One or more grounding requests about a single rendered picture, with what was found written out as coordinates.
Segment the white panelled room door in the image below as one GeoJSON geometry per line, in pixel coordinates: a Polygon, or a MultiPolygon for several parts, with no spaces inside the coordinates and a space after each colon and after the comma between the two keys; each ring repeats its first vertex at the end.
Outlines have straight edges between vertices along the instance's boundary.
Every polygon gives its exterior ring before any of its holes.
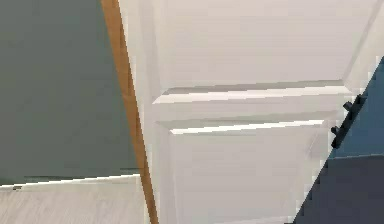
{"type": "Polygon", "coordinates": [[[285,224],[384,57],[384,0],[118,0],[159,224],[285,224]]]}

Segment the brown wooden door frame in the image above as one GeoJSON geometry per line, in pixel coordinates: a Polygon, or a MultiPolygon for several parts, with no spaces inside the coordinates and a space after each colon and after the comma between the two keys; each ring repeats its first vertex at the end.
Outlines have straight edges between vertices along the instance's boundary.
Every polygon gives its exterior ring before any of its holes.
{"type": "Polygon", "coordinates": [[[150,224],[159,224],[119,0],[100,0],[150,224]]]}

